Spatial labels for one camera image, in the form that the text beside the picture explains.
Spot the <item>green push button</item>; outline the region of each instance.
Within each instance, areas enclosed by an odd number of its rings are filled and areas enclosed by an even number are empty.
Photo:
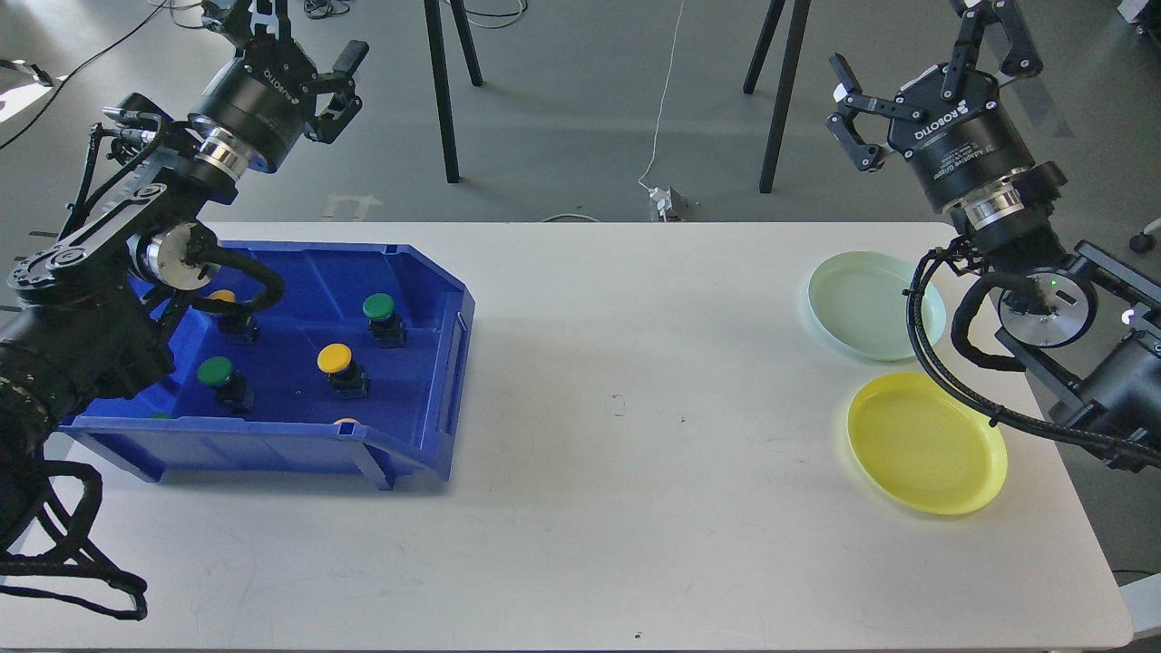
[[[387,293],[375,293],[363,301],[363,315],[368,320],[381,322],[395,314],[395,300]]]
[[[233,374],[233,364],[224,356],[207,358],[205,363],[197,366],[197,382],[211,388],[221,388],[230,381]]]

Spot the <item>yellow push button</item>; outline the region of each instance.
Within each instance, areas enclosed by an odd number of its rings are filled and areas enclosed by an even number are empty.
[[[338,374],[351,366],[351,347],[342,343],[332,343],[318,352],[318,371]]]
[[[230,303],[238,303],[238,295],[233,294],[233,290],[226,288],[222,288],[221,290],[214,290],[212,293],[210,293],[209,299]]]

